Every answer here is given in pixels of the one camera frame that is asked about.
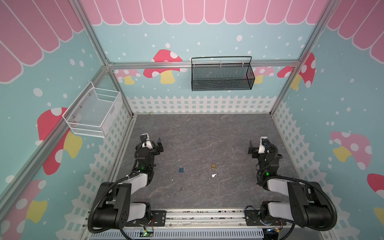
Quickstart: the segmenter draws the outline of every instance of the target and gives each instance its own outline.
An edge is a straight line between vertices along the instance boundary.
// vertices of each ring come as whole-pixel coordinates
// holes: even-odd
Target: white picket fence
[[[325,181],[326,173],[319,170],[320,162],[314,160],[315,153],[309,151],[310,144],[305,143],[304,135],[300,135],[300,127],[296,127],[296,120],[292,120],[292,116],[293,114],[289,114],[289,108],[286,108],[286,103],[282,102],[274,114],[274,119],[299,177],[304,180],[318,182],[335,204],[338,212],[338,222],[333,231],[337,238],[358,240],[360,230],[351,227],[349,224],[350,213],[341,210],[341,198],[333,195],[333,185]]]
[[[67,221],[64,228],[56,232],[59,240],[76,240],[79,237],[85,218],[88,215],[97,190],[102,182],[108,177],[109,171],[113,166],[122,136],[130,121],[127,109],[123,106],[112,123],[112,126],[103,139],[103,145],[99,145],[99,153],[95,154],[95,162],[90,164],[90,173],[84,175],[85,183],[79,186],[80,195],[72,200],[72,212],[64,216]]]
[[[153,98],[150,97],[146,99],[142,97],[141,99],[134,97],[130,99],[127,97],[130,108],[134,113],[137,114],[164,114],[164,113],[269,113],[272,109],[273,104],[276,101],[276,96],[269,98],[261,98],[258,96],[254,98],[246,98],[243,96],[239,98],[235,96],[231,98],[230,96],[223,98],[215,98],[212,96],[208,98],[204,96],[203,98],[184,98],[181,96],[177,98]]]

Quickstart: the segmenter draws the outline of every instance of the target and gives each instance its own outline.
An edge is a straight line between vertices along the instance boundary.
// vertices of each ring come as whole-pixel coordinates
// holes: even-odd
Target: wire basket
[[[122,106],[121,93],[95,88],[90,82],[80,95],[63,118],[74,134],[105,137]]]
[[[251,90],[255,81],[251,60],[250,56],[192,58],[192,91]]]

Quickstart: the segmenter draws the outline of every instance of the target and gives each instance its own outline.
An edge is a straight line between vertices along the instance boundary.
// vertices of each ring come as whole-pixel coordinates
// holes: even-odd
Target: gray marbled floor
[[[247,152],[249,140],[258,146],[261,136],[267,136],[283,155],[278,173],[297,177],[269,114],[139,115],[118,178],[131,171],[134,148],[142,133],[155,142],[160,137],[164,147],[164,152],[155,156],[151,184],[131,196],[132,201],[150,202],[152,209],[259,207],[265,200],[287,202],[287,197],[257,185],[257,159]],[[211,169],[212,161],[216,169]],[[180,166],[184,173],[179,173]]]

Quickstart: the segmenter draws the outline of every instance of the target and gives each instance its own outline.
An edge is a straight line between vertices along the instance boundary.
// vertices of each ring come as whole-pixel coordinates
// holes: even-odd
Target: white mesh basket
[[[63,118],[74,134],[105,137],[122,106],[121,93],[95,88],[90,82],[81,95]]]

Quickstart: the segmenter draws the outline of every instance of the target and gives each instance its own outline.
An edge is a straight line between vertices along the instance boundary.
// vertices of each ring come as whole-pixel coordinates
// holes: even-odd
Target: black mesh basket
[[[215,61],[203,61],[207,58]],[[192,58],[192,91],[251,90],[255,81],[251,59],[250,56]]]

